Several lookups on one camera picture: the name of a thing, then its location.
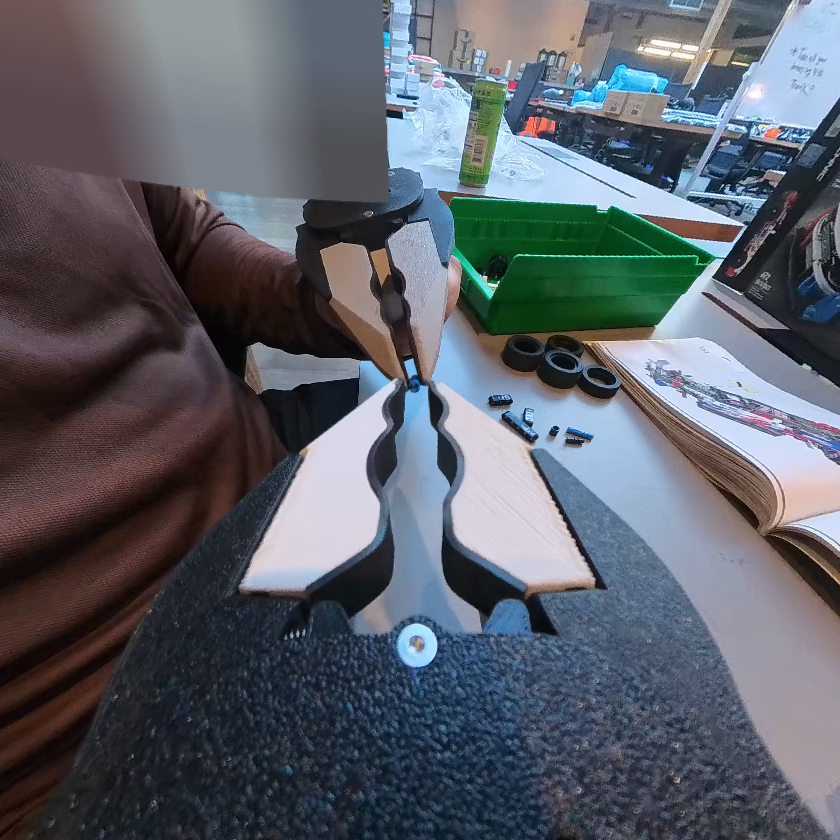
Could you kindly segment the long wooden workbench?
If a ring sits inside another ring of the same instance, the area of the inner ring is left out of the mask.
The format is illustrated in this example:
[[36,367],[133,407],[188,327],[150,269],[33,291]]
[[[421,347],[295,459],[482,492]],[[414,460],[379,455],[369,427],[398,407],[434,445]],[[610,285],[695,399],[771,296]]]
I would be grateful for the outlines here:
[[541,98],[529,100],[528,105],[532,109],[537,109],[541,112],[551,112],[578,118],[591,118],[593,120],[597,119],[602,122],[606,121],[609,123],[618,123],[622,125],[633,126],[635,128],[645,128],[671,133],[682,133],[701,139],[710,139],[714,132],[717,130],[717,127],[692,125],[684,122],[668,122],[662,119],[645,118],[632,114],[615,114],[612,112],[605,112],[602,109],[573,108],[560,101],[552,101]]

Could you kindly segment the person's brown sweater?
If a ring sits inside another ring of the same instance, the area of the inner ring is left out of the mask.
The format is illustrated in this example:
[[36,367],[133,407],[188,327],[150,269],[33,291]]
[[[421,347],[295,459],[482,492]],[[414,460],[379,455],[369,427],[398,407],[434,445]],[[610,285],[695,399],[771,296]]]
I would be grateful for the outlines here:
[[141,184],[2,162],[2,838],[30,835],[171,570],[282,459]]

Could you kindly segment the group of black rubber tyres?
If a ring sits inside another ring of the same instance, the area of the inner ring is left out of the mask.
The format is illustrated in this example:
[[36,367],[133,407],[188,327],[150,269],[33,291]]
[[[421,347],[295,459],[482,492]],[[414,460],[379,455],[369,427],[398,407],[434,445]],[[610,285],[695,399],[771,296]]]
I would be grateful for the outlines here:
[[547,350],[537,369],[540,380],[557,390],[576,387],[584,366],[577,355],[565,350]]

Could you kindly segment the white desk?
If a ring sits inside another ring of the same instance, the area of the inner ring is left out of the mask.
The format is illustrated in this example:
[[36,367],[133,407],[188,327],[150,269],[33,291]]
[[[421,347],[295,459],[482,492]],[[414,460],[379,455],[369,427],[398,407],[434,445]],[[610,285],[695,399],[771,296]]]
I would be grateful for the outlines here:
[[[838,389],[764,341],[703,292],[716,259],[651,329],[564,331],[587,340],[704,338],[753,373],[838,413]],[[752,722],[774,760],[826,829],[838,837],[838,615],[624,392],[597,400],[555,391],[534,374],[509,370],[507,336],[483,332],[462,300],[444,327],[437,381],[485,414],[489,394],[510,393],[535,410],[538,446],[620,516],[665,562],[708,624],[728,661]],[[580,428],[579,450],[545,443],[550,426]],[[383,633],[411,615],[448,631],[475,632],[476,609],[453,595],[440,563],[441,507],[448,483],[437,467],[427,391],[406,394],[395,441],[398,463],[386,485],[395,541],[391,583],[353,621]]]

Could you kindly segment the green drink can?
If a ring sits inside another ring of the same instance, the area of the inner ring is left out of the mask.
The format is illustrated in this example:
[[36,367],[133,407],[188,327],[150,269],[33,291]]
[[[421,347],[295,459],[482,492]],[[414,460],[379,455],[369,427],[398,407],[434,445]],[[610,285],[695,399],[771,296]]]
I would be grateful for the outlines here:
[[461,185],[484,187],[488,184],[506,102],[505,82],[490,78],[476,81],[458,173]]

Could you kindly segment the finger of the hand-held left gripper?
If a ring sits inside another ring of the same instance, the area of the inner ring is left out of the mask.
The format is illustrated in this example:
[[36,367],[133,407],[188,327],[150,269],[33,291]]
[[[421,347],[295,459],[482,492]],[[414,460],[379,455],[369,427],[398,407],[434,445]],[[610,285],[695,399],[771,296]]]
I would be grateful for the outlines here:
[[363,245],[338,243],[320,250],[330,291],[330,307],[381,373],[403,379],[391,325],[385,320],[380,284]]
[[448,258],[439,259],[429,221],[404,225],[386,241],[400,303],[396,335],[411,351],[418,380],[432,381],[448,305]]

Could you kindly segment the cardboard box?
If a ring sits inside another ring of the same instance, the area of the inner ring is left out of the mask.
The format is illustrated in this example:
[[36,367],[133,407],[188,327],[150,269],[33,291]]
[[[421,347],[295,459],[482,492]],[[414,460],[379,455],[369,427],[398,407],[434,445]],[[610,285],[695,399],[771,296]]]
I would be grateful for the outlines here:
[[626,119],[659,121],[669,104],[669,96],[655,92],[609,90],[602,105],[604,114]]

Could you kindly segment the blue plastic bag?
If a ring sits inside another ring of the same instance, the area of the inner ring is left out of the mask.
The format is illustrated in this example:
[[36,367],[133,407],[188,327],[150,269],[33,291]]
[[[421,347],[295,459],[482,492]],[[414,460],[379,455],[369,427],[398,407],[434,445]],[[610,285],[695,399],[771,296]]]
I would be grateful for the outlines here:
[[609,91],[663,95],[668,84],[669,80],[667,78],[660,77],[653,71],[630,68],[620,64],[614,68],[606,83],[606,88]]

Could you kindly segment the open instruction booklet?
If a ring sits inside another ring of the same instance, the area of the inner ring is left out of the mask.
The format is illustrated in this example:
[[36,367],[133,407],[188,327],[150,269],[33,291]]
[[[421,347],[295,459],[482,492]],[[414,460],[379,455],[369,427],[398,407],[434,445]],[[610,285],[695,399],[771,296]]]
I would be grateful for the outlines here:
[[590,341],[659,430],[783,541],[839,582],[839,418],[707,339]]

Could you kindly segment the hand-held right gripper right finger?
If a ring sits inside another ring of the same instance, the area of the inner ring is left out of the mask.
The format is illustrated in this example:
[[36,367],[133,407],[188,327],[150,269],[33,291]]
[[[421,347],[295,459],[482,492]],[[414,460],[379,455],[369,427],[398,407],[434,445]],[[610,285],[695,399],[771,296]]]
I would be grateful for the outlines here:
[[596,588],[531,445],[448,385],[433,382],[427,395],[448,482],[442,567],[452,592],[482,614],[509,600],[540,614],[541,595]]

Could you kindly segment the whiteboard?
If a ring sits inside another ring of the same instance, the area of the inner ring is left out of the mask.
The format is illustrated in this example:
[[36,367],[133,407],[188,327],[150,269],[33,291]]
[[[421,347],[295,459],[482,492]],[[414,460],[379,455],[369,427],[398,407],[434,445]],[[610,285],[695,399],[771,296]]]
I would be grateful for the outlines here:
[[839,96],[839,2],[792,2],[755,70],[742,113],[815,129]]

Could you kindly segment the clear plastic wrap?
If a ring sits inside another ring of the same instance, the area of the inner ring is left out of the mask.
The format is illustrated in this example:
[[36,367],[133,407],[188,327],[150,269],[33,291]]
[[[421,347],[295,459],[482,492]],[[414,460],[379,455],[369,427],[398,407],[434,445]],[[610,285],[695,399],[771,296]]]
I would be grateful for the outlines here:
[[[415,147],[426,155],[426,165],[459,173],[471,96],[451,80],[442,87],[422,87],[419,105],[407,119]],[[504,114],[490,174],[520,182],[543,178],[536,154],[510,131]]]

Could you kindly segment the black toy set box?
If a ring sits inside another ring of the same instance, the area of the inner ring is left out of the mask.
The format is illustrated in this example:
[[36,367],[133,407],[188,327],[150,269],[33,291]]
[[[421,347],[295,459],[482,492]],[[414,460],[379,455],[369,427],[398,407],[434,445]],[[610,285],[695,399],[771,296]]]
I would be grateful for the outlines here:
[[838,360],[838,102],[713,278]]

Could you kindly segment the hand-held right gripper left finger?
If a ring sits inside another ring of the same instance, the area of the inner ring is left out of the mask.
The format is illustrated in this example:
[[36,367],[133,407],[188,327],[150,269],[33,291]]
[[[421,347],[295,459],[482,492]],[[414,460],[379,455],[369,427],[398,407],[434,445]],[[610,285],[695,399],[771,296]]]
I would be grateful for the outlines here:
[[241,594],[333,601],[357,614],[385,591],[394,568],[385,484],[403,419],[404,383],[392,381],[301,451]]

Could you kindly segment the green plastic bin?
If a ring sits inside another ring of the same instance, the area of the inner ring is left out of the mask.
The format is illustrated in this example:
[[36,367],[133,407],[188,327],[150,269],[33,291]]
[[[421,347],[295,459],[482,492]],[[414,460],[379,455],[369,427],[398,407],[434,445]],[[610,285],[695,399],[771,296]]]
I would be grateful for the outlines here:
[[[490,334],[658,325],[717,258],[611,206],[454,196],[460,300]],[[509,260],[495,287],[490,258]]]

